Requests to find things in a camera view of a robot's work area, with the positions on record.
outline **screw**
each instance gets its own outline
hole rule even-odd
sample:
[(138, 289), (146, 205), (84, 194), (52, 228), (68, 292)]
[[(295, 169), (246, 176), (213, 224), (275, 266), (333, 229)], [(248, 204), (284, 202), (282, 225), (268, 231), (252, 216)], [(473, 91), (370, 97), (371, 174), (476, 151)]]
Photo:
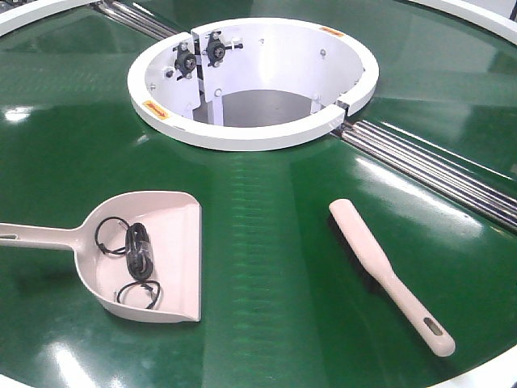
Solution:
[(171, 78), (174, 74), (174, 67), (172, 66), (167, 66), (164, 70), (163, 70), (163, 73), (165, 74), (165, 76), (167, 78)]
[(225, 49), (222, 47), (217, 47), (215, 50), (213, 50), (213, 56), (217, 59), (221, 59), (225, 56)]
[(195, 60), (193, 60), (192, 58), (186, 59), (185, 69), (187, 69), (188, 71), (193, 71), (193, 69), (195, 69)]

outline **orange label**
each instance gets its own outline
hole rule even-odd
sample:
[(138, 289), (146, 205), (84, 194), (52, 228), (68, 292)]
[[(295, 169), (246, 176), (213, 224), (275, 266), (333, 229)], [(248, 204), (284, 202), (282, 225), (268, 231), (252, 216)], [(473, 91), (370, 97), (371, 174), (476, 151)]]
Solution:
[(165, 112), (161, 106), (159, 106), (154, 101), (148, 99), (144, 102), (144, 105), (160, 120), (165, 120), (169, 118), (169, 114)]
[(342, 32), (340, 32), (338, 30), (334, 30), (333, 28), (330, 28), (330, 27), (320, 27), (320, 30), (328, 32), (329, 34), (332, 34), (332, 35), (337, 36), (339, 38), (341, 36), (345, 36), (345, 34), (343, 34)]

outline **metal rail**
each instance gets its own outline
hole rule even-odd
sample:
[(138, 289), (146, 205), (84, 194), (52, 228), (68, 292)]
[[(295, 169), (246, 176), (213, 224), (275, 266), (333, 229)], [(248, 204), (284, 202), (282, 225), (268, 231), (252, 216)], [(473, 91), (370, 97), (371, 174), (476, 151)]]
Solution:
[(121, 2), (103, 0), (95, 3), (94, 8), (109, 18), (142, 32), (147, 36), (151, 36), (156, 40), (162, 40), (179, 33), (173, 28)]
[(346, 125), (341, 138), (517, 233), (517, 200), (468, 176), (447, 159), (367, 121)]

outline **brush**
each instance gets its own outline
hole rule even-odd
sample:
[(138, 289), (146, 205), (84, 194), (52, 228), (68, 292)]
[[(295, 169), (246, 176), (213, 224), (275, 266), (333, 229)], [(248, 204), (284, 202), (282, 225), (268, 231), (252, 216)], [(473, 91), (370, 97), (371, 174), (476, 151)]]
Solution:
[(354, 205), (340, 199), (332, 202), (329, 209), (364, 270), (386, 290), (432, 352), (440, 357), (452, 355), (454, 339), (397, 277)]

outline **dustpan handle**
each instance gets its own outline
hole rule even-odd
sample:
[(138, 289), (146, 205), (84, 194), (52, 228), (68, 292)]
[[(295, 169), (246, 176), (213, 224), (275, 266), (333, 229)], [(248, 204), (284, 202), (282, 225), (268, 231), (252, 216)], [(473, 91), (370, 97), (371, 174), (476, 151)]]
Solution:
[(0, 224), (0, 245), (9, 247), (73, 250), (76, 235), (76, 230)]

